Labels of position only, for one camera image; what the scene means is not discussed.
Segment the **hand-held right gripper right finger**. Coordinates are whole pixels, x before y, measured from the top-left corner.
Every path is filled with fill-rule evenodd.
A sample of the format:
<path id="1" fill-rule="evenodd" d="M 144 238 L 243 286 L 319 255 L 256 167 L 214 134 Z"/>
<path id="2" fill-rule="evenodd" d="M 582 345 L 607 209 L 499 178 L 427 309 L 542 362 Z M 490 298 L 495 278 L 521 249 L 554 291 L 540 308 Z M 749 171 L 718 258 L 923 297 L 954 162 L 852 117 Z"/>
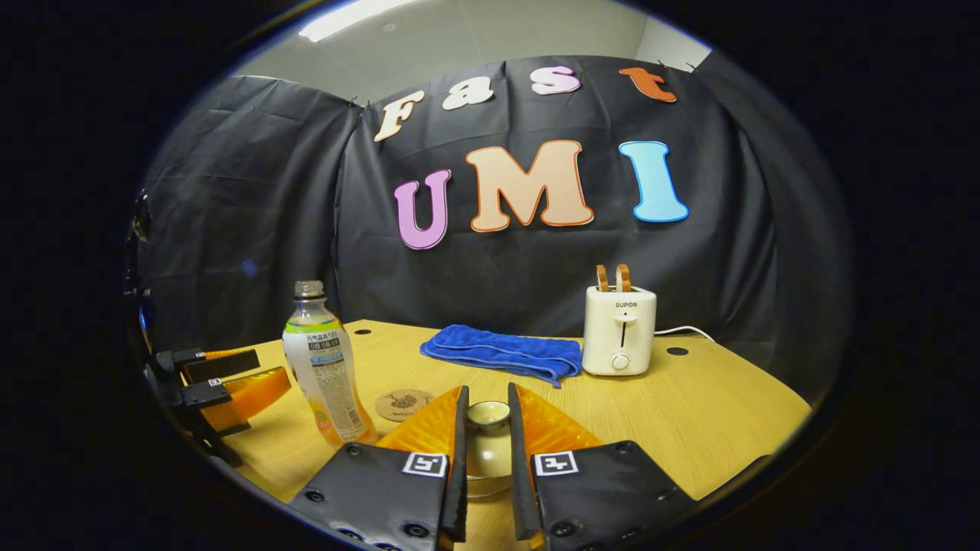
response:
<path id="1" fill-rule="evenodd" d="M 696 502 L 633 440 L 605 443 L 508 385 L 515 537 L 532 550 L 652 550 Z"/>

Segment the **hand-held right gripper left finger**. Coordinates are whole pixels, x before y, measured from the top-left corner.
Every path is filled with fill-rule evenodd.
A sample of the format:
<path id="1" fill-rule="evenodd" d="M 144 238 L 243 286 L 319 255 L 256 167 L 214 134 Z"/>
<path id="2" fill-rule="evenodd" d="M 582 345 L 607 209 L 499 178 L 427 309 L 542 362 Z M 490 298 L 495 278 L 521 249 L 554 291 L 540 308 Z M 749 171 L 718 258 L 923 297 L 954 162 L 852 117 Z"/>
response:
<path id="1" fill-rule="evenodd" d="M 349 442 L 290 507 L 314 526 L 384 550 L 451 550 L 466 539 L 466 409 L 459 385 L 375 444 Z"/>

